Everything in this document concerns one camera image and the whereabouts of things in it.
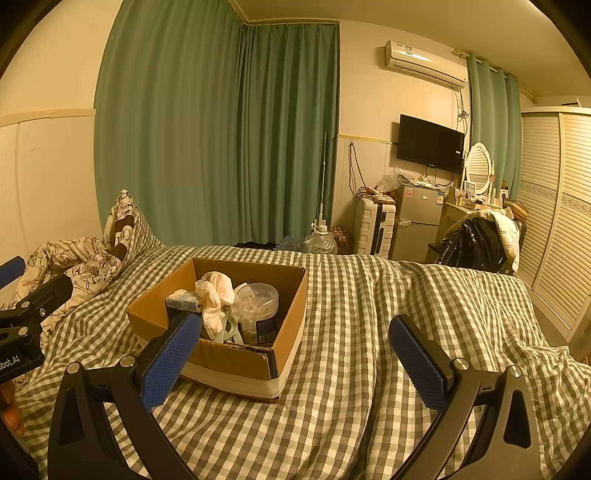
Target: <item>white wall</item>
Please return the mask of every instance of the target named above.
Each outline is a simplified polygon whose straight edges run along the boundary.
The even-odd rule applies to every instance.
[[[92,108],[121,2],[63,0],[0,78],[0,264],[46,241],[101,235]]]
[[[93,108],[105,44],[122,0],[63,0],[33,29],[0,79],[0,117]]]
[[[388,40],[466,64],[452,53],[453,48],[428,38],[378,25],[340,22],[339,135],[384,141],[338,139],[332,224],[351,232],[355,212],[355,199],[349,190],[348,145],[351,141],[365,182],[373,187],[394,167],[413,176],[425,173],[424,166],[396,158],[396,146],[391,143],[398,142],[402,113],[462,130],[461,124],[457,125],[457,103],[451,89],[384,68],[384,45]],[[462,95],[464,108],[470,112],[469,85],[463,89]],[[466,148],[469,146],[470,119],[467,122]],[[437,172],[438,183],[450,181],[449,172]],[[433,169],[428,170],[431,181],[434,173]],[[356,179],[357,186],[361,186],[358,175]]]
[[[591,97],[585,95],[561,95],[538,97],[538,103],[532,106],[562,106],[563,103],[573,103],[576,102],[577,99],[579,100],[582,107],[591,108]]]
[[[537,106],[532,102],[529,97],[525,96],[523,93],[519,93],[519,103],[521,104],[521,108],[529,108],[532,106]]]

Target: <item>flat screen tv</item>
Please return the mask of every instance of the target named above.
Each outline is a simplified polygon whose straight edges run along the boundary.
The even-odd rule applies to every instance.
[[[464,134],[413,116],[400,115],[398,158],[462,172]]]

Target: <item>sliding wardrobe door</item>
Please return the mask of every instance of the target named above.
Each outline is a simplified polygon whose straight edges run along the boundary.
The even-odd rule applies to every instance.
[[[523,116],[519,201],[530,211],[517,276],[534,284],[548,245],[560,178],[560,126],[557,113]]]
[[[533,284],[564,323],[569,339],[591,291],[591,117],[560,114],[563,172],[550,242]]]

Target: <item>bed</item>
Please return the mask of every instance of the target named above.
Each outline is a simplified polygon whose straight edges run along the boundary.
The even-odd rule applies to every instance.
[[[389,479],[434,419],[388,344],[389,321],[401,312],[452,358],[463,356],[483,369],[523,368],[544,478],[565,461],[591,420],[591,368],[574,361],[566,347],[547,345],[527,291],[514,277],[357,255],[155,247],[60,323],[45,363],[18,392],[24,440],[42,477],[53,403],[68,363],[106,367],[138,352],[127,305],[196,256],[300,265],[310,272],[304,336],[278,404],[179,380],[154,410],[200,479]],[[116,409],[107,412],[128,464],[145,474]],[[459,466],[479,413],[476,408],[446,473]]]

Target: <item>blue gripper pad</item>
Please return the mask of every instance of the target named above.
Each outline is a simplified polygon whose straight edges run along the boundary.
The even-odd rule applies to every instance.
[[[23,273],[25,273],[25,261],[21,257],[14,257],[0,265],[0,288],[6,287]]]
[[[392,319],[388,336],[392,350],[398,355],[425,406],[443,411],[453,385],[450,358],[406,315]]]
[[[200,314],[178,312],[163,336],[152,340],[142,352],[148,351],[152,356],[143,375],[140,373],[140,397],[148,410],[165,402],[199,341],[202,326]]]

